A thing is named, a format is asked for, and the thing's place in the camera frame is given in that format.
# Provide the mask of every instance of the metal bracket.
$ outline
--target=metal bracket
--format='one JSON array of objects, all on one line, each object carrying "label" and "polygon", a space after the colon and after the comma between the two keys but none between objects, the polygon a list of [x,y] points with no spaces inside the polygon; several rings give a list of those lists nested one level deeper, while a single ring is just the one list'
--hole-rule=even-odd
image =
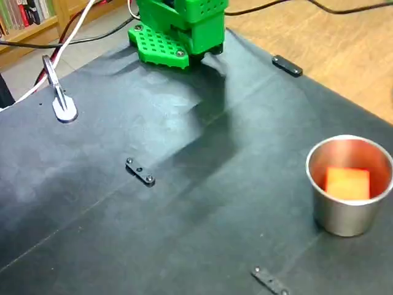
[{"label": "metal bracket", "polygon": [[289,289],[286,288],[277,278],[272,276],[266,269],[261,269],[257,266],[252,270],[251,274],[259,283],[268,288],[274,295],[290,295]]},{"label": "metal bracket", "polygon": [[49,84],[53,87],[55,92],[55,100],[53,101],[52,106],[56,117],[62,123],[70,123],[78,116],[74,100],[64,94],[49,56],[44,55],[42,57],[42,61],[44,62],[44,68],[48,74]]},{"label": "metal bracket", "polygon": [[127,158],[125,165],[132,171],[145,185],[153,186],[155,184],[155,178],[135,159]]},{"label": "metal bracket", "polygon": [[278,68],[283,69],[285,72],[293,77],[300,77],[303,75],[303,69],[280,55],[275,55],[271,62]]}]

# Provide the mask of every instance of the screw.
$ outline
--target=screw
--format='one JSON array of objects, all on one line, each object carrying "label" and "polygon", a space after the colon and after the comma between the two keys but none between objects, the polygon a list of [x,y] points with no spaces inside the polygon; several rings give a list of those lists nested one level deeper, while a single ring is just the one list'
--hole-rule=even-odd
[{"label": "screw", "polygon": [[185,53],[184,53],[184,51],[182,51],[182,50],[178,50],[177,52],[176,52],[176,56],[177,57],[183,57],[185,55]]},{"label": "screw", "polygon": [[143,26],[142,25],[136,25],[134,27],[134,30],[137,31],[137,32],[142,31],[143,30]]}]

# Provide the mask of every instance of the cup rim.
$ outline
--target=cup rim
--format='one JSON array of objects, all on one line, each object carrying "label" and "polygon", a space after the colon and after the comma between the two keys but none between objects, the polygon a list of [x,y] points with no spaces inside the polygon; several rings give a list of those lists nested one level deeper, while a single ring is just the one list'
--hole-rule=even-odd
[{"label": "cup rim", "polygon": [[[313,156],[314,152],[321,147],[323,144],[328,143],[329,141],[333,141],[333,140],[361,140],[364,141],[366,143],[372,144],[375,147],[377,147],[388,159],[390,165],[391,165],[391,180],[389,185],[387,186],[387,188],[380,194],[377,195],[376,197],[370,199],[370,200],[341,200],[341,199],[336,199],[335,197],[327,194],[323,189],[321,189],[314,181],[313,177],[311,176],[311,173],[309,171],[309,161],[311,160],[311,157]],[[364,205],[369,205],[372,203],[376,203],[379,202],[380,200],[382,200],[383,198],[385,198],[388,193],[392,190],[393,188],[393,159],[392,156],[387,152],[387,150],[385,150],[385,148],[383,148],[382,146],[380,146],[378,143],[372,141],[372,140],[368,140],[367,138],[364,137],[360,137],[360,136],[356,136],[356,135],[337,135],[337,136],[333,136],[330,138],[327,138],[326,140],[322,140],[321,142],[317,143],[308,153],[307,155],[307,159],[306,159],[306,174],[308,179],[310,180],[311,184],[313,185],[313,187],[320,193],[322,194],[324,197],[327,197],[330,200],[333,200],[335,202],[338,203],[342,203],[345,205],[350,205],[350,206],[364,206]]]}]

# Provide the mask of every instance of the book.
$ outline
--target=book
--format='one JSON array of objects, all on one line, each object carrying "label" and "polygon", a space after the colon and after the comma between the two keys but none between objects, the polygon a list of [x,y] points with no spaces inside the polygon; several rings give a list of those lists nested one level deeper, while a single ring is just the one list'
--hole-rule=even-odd
[{"label": "book", "polygon": [[6,23],[4,21],[4,18],[2,17],[2,14],[0,14],[0,35],[4,36],[9,34],[8,29],[6,27]]},{"label": "book", "polygon": [[8,13],[7,6],[4,3],[4,0],[0,0],[0,15],[2,15],[2,18],[4,20],[7,30],[12,29],[10,15]]},{"label": "book", "polygon": [[6,5],[6,9],[8,11],[9,16],[10,16],[11,29],[17,30],[18,25],[17,25],[17,20],[15,18],[14,12],[11,7],[11,3],[10,3],[11,0],[3,0],[3,1],[4,1],[4,4]]},{"label": "book", "polygon": [[24,4],[23,8],[25,9],[26,16],[27,16],[27,21],[29,22],[29,25],[32,25],[34,23],[34,15],[30,11],[30,6],[27,5],[27,4]]},{"label": "book", "polygon": [[37,8],[38,16],[39,16],[41,22],[43,22],[45,20],[45,17],[44,17],[44,14],[42,13],[41,5],[39,4],[38,0],[34,0],[34,3],[35,3],[36,8]]},{"label": "book", "polygon": [[47,2],[50,16],[54,17],[56,15],[56,12],[55,12],[55,7],[53,6],[52,0],[46,0],[46,2]]},{"label": "book", "polygon": [[29,11],[33,15],[34,23],[36,23],[37,25],[41,24],[41,19],[39,18],[39,14],[34,0],[27,0],[27,3],[29,6]]},{"label": "book", "polygon": [[20,15],[17,0],[11,0],[11,5],[14,10],[15,18],[17,19],[18,28],[22,30],[25,28],[25,25],[23,24],[22,16]]},{"label": "book", "polygon": [[44,18],[45,19],[50,18],[49,10],[48,10],[46,1],[45,0],[39,0],[39,5],[40,5],[40,7],[42,9],[42,14],[44,15]]},{"label": "book", "polygon": [[27,15],[26,15],[26,12],[25,12],[25,8],[23,7],[22,0],[17,0],[17,4],[18,4],[19,11],[20,11],[20,15],[22,17],[23,24],[24,24],[24,26],[26,28],[30,24],[29,24],[29,21],[27,20]]}]

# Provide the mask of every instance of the white cable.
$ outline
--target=white cable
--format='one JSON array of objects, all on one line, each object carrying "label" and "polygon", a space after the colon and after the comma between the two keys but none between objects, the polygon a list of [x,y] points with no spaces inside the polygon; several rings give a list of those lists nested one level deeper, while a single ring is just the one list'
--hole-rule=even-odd
[{"label": "white cable", "polygon": [[[79,21],[77,22],[74,30],[72,31],[71,35],[69,35],[69,37],[67,38],[66,42],[60,47],[60,50],[56,56],[55,61],[53,62],[53,68],[56,68],[61,55],[63,54],[64,50],[66,50],[66,47],[69,45],[69,43],[72,41],[72,39],[75,37],[75,35],[78,33],[78,30],[80,29],[80,27],[82,26],[89,10],[91,9],[91,7],[93,6],[95,0],[90,0],[89,3],[87,4],[85,10],[83,11],[82,15],[80,16]],[[37,83],[37,85],[35,85],[32,89],[30,89],[29,91],[27,91],[21,98],[19,98],[15,103],[19,103],[23,100],[25,100],[27,97],[29,97],[31,94],[33,94],[35,91],[37,91],[37,89],[45,83],[46,79],[48,78],[48,76],[45,74],[42,79]]]},{"label": "white cable", "polygon": [[136,20],[141,20],[141,18],[139,16],[137,16],[136,14],[133,13],[132,9],[131,9],[131,0],[126,0],[127,4],[128,4],[128,11],[130,11],[130,14],[133,18],[135,18]]}]

